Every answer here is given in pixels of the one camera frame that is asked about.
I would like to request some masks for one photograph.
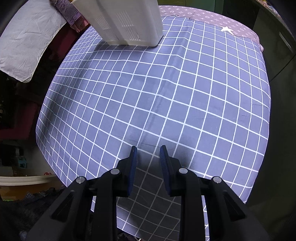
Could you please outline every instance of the checkered tablecloth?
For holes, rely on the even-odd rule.
[[[221,176],[246,201],[271,102],[256,42],[188,18],[163,24],[157,47],[109,46],[90,27],[57,71],[36,129],[67,186],[80,175],[101,176],[138,147],[133,192],[118,199],[117,225],[146,241],[178,239],[180,199],[166,194],[160,146],[198,176]],[[205,224],[207,240],[206,209]]]

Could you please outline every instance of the white pillow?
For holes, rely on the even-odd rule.
[[[49,0],[29,0],[0,37],[0,70],[29,82],[39,60],[66,20]]]

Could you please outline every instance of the table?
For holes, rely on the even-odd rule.
[[[159,147],[198,176],[221,176],[245,202],[264,157],[271,102],[256,41],[184,17],[163,24],[153,48],[109,46],[90,27],[57,71],[36,129],[67,186],[101,176],[138,147],[117,225],[146,241],[178,240],[180,199],[166,194]]]

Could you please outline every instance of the white star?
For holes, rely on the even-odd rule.
[[[230,29],[230,28],[228,28],[228,26],[226,26],[226,27],[222,27],[221,31],[222,31],[222,32],[228,31],[229,33],[231,33],[231,34],[233,35],[233,33],[232,33],[233,30]]]

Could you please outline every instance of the round metal joint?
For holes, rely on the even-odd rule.
[[[85,177],[78,177],[77,179],[76,179],[76,182],[77,183],[83,183],[85,181]]]
[[[114,169],[112,169],[110,172],[111,172],[111,174],[113,174],[113,175],[117,175],[117,174],[120,173],[120,170],[117,169],[117,168],[114,168]]]
[[[220,183],[220,182],[222,182],[222,179],[221,179],[220,177],[214,177],[214,178],[213,178],[213,181],[214,181],[215,183]]]
[[[181,173],[181,174],[186,174],[187,172],[188,172],[187,168],[181,167],[179,169],[179,173]]]

